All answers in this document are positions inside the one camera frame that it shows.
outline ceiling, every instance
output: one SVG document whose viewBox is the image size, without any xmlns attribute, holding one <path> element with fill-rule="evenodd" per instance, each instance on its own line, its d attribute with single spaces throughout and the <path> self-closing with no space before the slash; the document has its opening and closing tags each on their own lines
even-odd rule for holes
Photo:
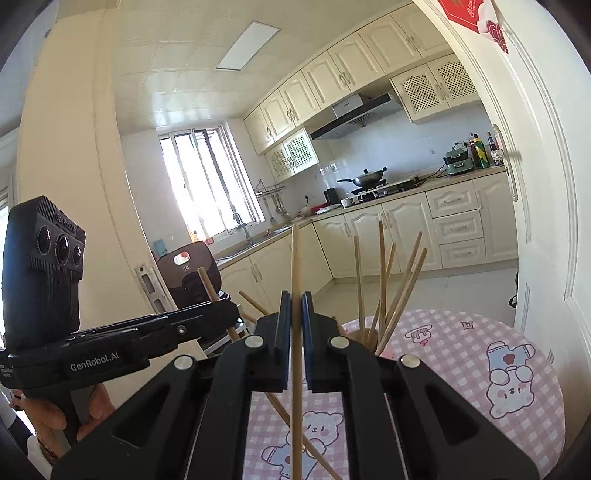
<svg viewBox="0 0 591 480">
<path fill-rule="evenodd" d="M 113 53 L 122 135 L 246 115 L 305 60 L 408 0 L 120 0 Z M 280 28 L 240 72 L 214 68 L 253 21 Z"/>
</svg>

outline metal screw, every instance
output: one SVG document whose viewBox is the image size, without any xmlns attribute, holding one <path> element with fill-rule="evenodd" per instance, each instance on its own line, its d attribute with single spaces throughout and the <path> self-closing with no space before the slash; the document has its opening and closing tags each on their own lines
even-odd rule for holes
<svg viewBox="0 0 591 480">
<path fill-rule="evenodd" d="M 421 359 L 410 353 L 408 355 L 404 355 L 400 361 L 405 367 L 408 368 L 417 368 L 421 364 Z"/>
<path fill-rule="evenodd" d="M 244 344 L 248 348 L 259 348 L 260 346 L 262 346 L 263 343 L 265 343 L 265 341 L 259 335 L 251 335 L 249 337 L 246 337 L 246 340 L 244 340 Z"/>
<path fill-rule="evenodd" d="M 174 360 L 174 366 L 179 370 L 186 370 L 187 368 L 191 368 L 193 365 L 193 358 L 188 355 L 181 355 L 178 356 Z"/>
<path fill-rule="evenodd" d="M 347 348 L 349 346 L 349 339 L 347 337 L 332 337 L 330 344 L 335 348 Z"/>
</svg>

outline window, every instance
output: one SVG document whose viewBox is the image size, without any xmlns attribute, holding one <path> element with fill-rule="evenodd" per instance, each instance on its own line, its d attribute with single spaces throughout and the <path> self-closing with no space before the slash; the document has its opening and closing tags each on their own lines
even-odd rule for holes
<svg viewBox="0 0 591 480">
<path fill-rule="evenodd" d="M 173 192 L 193 241 L 263 221 L 242 162 L 222 127 L 160 136 Z"/>
</svg>

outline frying pan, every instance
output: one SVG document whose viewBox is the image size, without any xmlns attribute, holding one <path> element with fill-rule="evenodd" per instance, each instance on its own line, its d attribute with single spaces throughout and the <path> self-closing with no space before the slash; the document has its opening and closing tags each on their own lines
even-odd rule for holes
<svg viewBox="0 0 591 480">
<path fill-rule="evenodd" d="M 343 180 L 337 180 L 337 182 L 351 181 L 355 185 L 357 185 L 359 188 L 364 189 L 367 187 L 371 187 L 372 185 L 375 185 L 377 182 L 382 180 L 382 177 L 384 176 L 385 171 L 386 171 L 386 167 L 384 167 L 382 170 L 373 171 L 372 173 L 368 173 L 367 170 L 364 170 L 363 175 L 360 175 L 356 179 L 353 179 L 353 180 L 343 179 Z"/>
</svg>

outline kitchen cabinet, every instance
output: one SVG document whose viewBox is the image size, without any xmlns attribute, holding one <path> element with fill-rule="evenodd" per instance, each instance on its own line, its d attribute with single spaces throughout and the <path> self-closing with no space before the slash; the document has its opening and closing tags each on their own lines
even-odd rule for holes
<svg viewBox="0 0 591 480">
<path fill-rule="evenodd" d="M 344 215 L 314 222 L 333 278 L 355 277 L 353 236 Z"/>
<path fill-rule="evenodd" d="M 353 236 L 359 237 L 361 246 L 361 269 L 363 275 L 380 275 L 379 261 L 379 222 L 384 223 L 384 244 L 386 256 L 392 247 L 392 236 L 381 205 L 345 213 L 345 219 Z M 395 257 L 392 273 L 400 273 L 400 266 Z"/>
<path fill-rule="evenodd" d="M 287 106 L 290 119 L 296 126 L 320 112 L 314 93 L 301 71 L 281 85 L 279 91 Z"/>
<path fill-rule="evenodd" d="M 301 71 L 321 109 L 330 107 L 351 93 L 342 73 L 327 51 L 318 55 Z"/>
<path fill-rule="evenodd" d="M 384 73 L 393 73 L 422 59 L 408 35 L 390 15 L 364 26 L 359 30 L 359 35 Z"/>
<path fill-rule="evenodd" d="M 291 236 L 287 237 L 291 247 Z M 332 274 L 314 225 L 300 229 L 301 286 L 312 295 L 332 281 Z"/>
<path fill-rule="evenodd" d="M 467 267 L 486 263 L 485 244 L 482 238 L 441 245 L 443 268 Z"/>
<path fill-rule="evenodd" d="M 455 55 L 430 61 L 390 79 L 411 122 L 480 97 Z"/>
<path fill-rule="evenodd" d="M 281 292 L 291 290 L 290 239 L 281 238 L 248 257 L 269 299 L 271 312 L 279 311 Z"/>
<path fill-rule="evenodd" d="M 439 245 L 483 237 L 482 222 L 478 210 L 434 218 L 433 225 Z"/>
<path fill-rule="evenodd" d="M 433 25 L 433 22 L 415 4 L 399 8 L 391 15 L 422 57 L 436 56 L 451 51 L 450 46 Z"/>
<path fill-rule="evenodd" d="M 277 182 L 286 180 L 319 162 L 312 140 L 304 128 L 269 150 L 265 158 Z"/>
<path fill-rule="evenodd" d="M 386 214 L 392 240 L 396 242 L 397 257 L 401 268 L 406 268 L 419 231 L 423 232 L 423 237 L 417 258 L 423 248 L 428 249 L 423 270 L 441 268 L 441 252 L 437 244 L 427 196 L 424 193 L 418 193 L 391 200 L 383 203 L 382 208 Z"/>
<path fill-rule="evenodd" d="M 275 139 L 271 134 L 271 129 L 262 114 L 261 107 L 255 110 L 244 119 L 244 126 L 251 137 L 252 146 L 255 147 L 257 154 L 261 154 L 268 147 L 273 145 Z"/>
<path fill-rule="evenodd" d="M 433 218 L 478 210 L 476 190 L 474 190 L 471 181 L 463 181 L 440 189 L 429 190 L 427 200 Z"/>
<path fill-rule="evenodd" d="M 351 92 L 384 75 L 382 67 L 357 32 L 330 47 L 328 52 Z"/>
<path fill-rule="evenodd" d="M 275 90 L 267 99 L 261 103 L 261 111 L 274 141 L 279 140 L 283 135 L 291 131 L 295 125 L 291 121 L 289 111 L 279 90 Z"/>
<path fill-rule="evenodd" d="M 222 290 L 230 294 L 234 303 L 242 305 L 245 313 L 254 318 L 262 316 L 256 308 L 241 297 L 238 293 L 241 290 L 263 307 L 271 310 L 271 302 L 265 294 L 258 273 L 249 258 L 243 258 L 221 269 L 220 274 L 222 276 Z"/>
<path fill-rule="evenodd" d="M 482 218 L 486 262 L 517 258 L 515 211 L 505 172 L 472 180 Z"/>
<path fill-rule="evenodd" d="M 455 55 L 430 61 L 428 65 L 450 107 L 480 99 L 472 79 Z"/>
</svg>

